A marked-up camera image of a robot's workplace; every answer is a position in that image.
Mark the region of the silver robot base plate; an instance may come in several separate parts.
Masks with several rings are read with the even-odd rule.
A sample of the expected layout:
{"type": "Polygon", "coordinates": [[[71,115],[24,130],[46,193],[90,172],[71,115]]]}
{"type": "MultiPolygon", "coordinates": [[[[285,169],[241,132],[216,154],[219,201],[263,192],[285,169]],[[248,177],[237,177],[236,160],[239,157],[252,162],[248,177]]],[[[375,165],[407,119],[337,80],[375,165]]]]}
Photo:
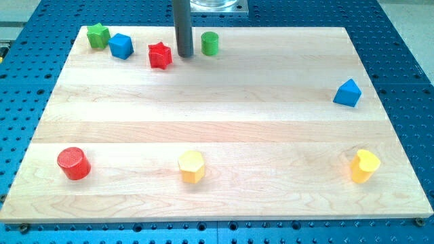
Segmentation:
{"type": "Polygon", "coordinates": [[[193,15],[241,15],[249,13],[248,0],[190,0],[193,15]]]}

